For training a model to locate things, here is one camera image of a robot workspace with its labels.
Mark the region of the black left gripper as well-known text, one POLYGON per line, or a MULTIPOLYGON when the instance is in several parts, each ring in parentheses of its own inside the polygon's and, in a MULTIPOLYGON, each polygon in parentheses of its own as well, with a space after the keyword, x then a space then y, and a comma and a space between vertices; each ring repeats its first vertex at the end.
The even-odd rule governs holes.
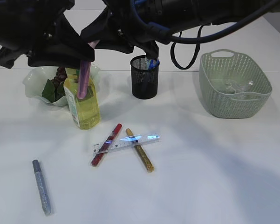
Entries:
POLYGON ((0 66, 11 69, 23 54, 28 66, 78 69, 95 53, 73 29, 65 10, 73 0, 0 0, 0 66))

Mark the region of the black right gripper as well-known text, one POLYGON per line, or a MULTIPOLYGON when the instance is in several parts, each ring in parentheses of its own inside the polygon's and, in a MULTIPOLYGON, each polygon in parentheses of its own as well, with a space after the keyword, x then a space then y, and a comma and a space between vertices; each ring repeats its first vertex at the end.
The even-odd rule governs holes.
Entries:
POLYGON ((134 47, 143 49, 146 58, 159 57, 156 42, 170 43, 165 31, 169 28, 169 0, 105 0, 105 9, 81 31, 88 43, 98 41, 96 49, 125 54, 134 47))

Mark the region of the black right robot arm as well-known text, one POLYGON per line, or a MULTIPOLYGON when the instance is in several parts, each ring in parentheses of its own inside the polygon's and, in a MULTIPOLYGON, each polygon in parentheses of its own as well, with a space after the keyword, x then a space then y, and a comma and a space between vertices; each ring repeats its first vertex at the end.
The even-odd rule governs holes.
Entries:
POLYGON ((208 43, 225 37, 262 15, 280 13, 280 0, 107 0, 103 12, 81 31, 98 49, 130 54, 135 47, 149 59, 158 43, 208 43), (212 35, 181 38, 175 34, 202 25, 231 26, 212 35))

